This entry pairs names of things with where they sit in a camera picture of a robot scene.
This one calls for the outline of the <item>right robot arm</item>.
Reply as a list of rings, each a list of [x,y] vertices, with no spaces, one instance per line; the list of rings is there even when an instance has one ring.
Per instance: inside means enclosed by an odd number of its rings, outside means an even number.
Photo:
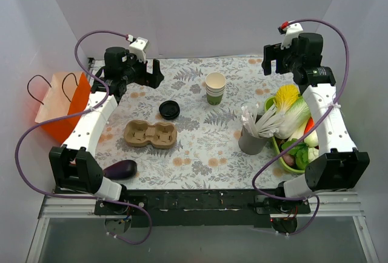
[[[319,156],[303,175],[282,182],[276,188],[275,208],[288,213],[296,200],[317,191],[354,188],[370,163],[367,152],[359,151],[352,141],[336,101],[336,80],[329,67],[321,65],[323,37],[317,33],[285,33],[282,43],[264,47],[263,69],[271,73],[291,72],[301,90],[316,125]]]

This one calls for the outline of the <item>black plastic cup lid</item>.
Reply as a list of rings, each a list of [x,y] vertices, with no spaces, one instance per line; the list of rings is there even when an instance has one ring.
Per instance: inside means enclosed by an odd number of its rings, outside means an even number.
[[[166,121],[172,121],[180,114],[179,104],[173,100],[164,101],[159,106],[159,113]]]

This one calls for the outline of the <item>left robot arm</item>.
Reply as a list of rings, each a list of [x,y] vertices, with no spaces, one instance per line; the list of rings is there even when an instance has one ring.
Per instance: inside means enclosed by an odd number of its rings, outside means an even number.
[[[87,193],[108,200],[108,207],[117,215],[128,210],[129,200],[123,196],[123,186],[106,178],[95,160],[95,150],[110,115],[117,108],[127,85],[137,83],[158,88],[164,80],[159,60],[152,61],[152,72],[147,63],[126,60],[114,73],[114,78],[96,80],[87,101],[86,110],[70,136],[60,147],[52,147],[49,160],[56,186]]]

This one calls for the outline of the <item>brown cardboard cup carrier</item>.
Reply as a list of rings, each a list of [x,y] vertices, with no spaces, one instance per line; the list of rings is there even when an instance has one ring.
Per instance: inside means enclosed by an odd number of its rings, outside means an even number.
[[[150,144],[154,148],[169,149],[176,144],[177,135],[175,125],[169,122],[150,124],[144,120],[132,120],[124,130],[124,139],[131,147]]]

